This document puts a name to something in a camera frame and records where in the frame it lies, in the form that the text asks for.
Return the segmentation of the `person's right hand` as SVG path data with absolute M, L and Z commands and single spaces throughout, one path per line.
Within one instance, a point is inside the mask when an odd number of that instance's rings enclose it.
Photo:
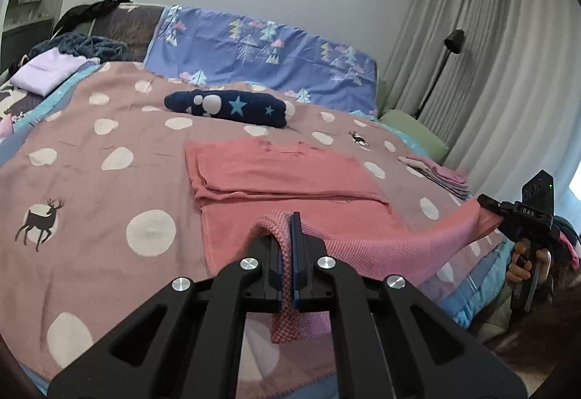
M 522 239 L 514 245 L 511 261 L 505 275 L 506 284 L 511 290 L 514 290 L 517 285 L 530 279 L 532 276 L 533 263 L 527 256 L 529 249 L 530 241 L 528 239 Z M 552 254 L 548 249 L 539 249 L 536 252 L 536 259 L 541 266 L 538 283 L 543 285 L 549 278 L 549 269 L 552 266 Z

